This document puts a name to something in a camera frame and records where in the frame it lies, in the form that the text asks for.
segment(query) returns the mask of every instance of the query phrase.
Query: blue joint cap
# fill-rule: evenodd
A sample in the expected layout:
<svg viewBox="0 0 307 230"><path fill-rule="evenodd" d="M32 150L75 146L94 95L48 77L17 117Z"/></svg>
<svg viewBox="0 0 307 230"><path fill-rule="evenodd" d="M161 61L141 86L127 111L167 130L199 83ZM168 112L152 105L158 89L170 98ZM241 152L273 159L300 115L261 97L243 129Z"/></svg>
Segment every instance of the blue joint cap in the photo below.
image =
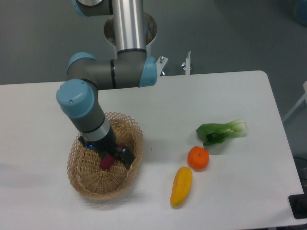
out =
<svg viewBox="0 0 307 230"><path fill-rule="evenodd" d="M154 57L146 59L139 87L152 86L157 83L157 65Z"/></svg>
<svg viewBox="0 0 307 230"><path fill-rule="evenodd" d="M82 11L80 10L78 4L77 4L77 0L72 0L73 6L76 10L76 12L78 13L78 15L82 16L82 17L87 17L84 13L82 13Z"/></svg>
<svg viewBox="0 0 307 230"><path fill-rule="evenodd" d="M57 101L69 118L80 118L91 111L95 97L92 88L85 81L71 79L60 86Z"/></svg>
<svg viewBox="0 0 307 230"><path fill-rule="evenodd" d="M81 58L91 58L93 60L96 60L96 58L95 58L95 56L93 54L89 54L89 53L86 53L86 52L76 53L76 54L72 55L72 57L69 59L69 64L68 64L68 67L67 67L67 71L68 71L69 67L71 66L71 64L73 62L75 62L76 60L79 60Z"/></svg>

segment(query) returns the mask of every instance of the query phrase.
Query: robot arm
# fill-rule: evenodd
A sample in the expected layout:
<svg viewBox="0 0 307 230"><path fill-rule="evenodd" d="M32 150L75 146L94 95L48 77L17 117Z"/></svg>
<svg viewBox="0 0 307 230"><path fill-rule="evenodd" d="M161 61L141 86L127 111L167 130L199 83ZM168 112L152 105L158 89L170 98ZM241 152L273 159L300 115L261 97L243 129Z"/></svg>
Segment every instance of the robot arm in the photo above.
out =
<svg viewBox="0 0 307 230"><path fill-rule="evenodd" d="M131 151L116 144L116 137L98 104L98 91L154 85L154 57L147 57L142 0L73 0L79 14L114 14L118 58L96 61L88 53L70 59L68 81L57 91L62 111L80 131L79 141L103 159L110 154L126 168L134 160Z"/></svg>

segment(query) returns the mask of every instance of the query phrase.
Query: wicker basket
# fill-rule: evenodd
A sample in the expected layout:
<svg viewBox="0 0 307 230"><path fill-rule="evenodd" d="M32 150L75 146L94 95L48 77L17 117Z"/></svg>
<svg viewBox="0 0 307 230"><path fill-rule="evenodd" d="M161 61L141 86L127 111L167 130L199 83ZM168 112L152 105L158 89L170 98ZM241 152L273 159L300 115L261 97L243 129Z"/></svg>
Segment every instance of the wicker basket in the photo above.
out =
<svg viewBox="0 0 307 230"><path fill-rule="evenodd" d="M68 178L81 195L89 199L108 200L121 195L133 181L142 160L142 131L130 116L106 113L117 143L124 143L134 153L129 169L116 161L110 169L101 170L100 157L86 149L76 138L68 158Z"/></svg>

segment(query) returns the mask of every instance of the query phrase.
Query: gray floor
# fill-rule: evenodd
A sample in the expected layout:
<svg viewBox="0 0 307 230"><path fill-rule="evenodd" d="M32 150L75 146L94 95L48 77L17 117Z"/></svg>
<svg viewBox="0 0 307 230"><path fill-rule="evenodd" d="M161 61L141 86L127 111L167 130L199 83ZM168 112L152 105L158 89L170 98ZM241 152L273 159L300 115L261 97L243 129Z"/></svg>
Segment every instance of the gray floor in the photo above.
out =
<svg viewBox="0 0 307 230"><path fill-rule="evenodd" d="M194 74L265 71L283 116L307 81L307 27L290 2L144 0L158 25L152 55L169 58L168 75L183 74L188 50ZM68 60L80 51L112 58L107 19L79 17L70 0L0 0L0 84L65 81ZM307 110L285 130L293 154L307 157Z"/></svg>

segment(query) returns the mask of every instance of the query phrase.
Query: green vegetable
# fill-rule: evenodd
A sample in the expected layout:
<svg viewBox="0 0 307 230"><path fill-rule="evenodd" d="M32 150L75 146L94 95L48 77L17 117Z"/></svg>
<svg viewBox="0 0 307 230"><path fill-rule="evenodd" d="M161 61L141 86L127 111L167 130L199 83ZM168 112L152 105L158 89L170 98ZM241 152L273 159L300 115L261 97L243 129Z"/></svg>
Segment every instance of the green vegetable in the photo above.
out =
<svg viewBox="0 0 307 230"><path fill-rule="evenodd" d="M196 132L205 142L203 145L222 143L228 138L243 136L248 127L244 120L234 120L226 124L202 124Z"/></svg>

